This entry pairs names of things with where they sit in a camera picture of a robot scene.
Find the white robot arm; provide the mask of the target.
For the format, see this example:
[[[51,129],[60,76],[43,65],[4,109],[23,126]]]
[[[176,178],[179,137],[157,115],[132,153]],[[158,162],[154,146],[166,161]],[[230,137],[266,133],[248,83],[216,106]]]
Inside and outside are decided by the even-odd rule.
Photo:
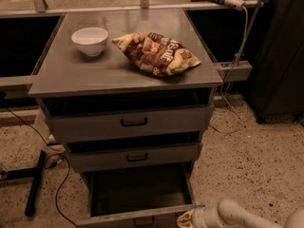
[[[177,218],[180,228],[304,228],[304,210],[292,213],[283,226],[255,215],[232,199],[217,206],[197,207]]]

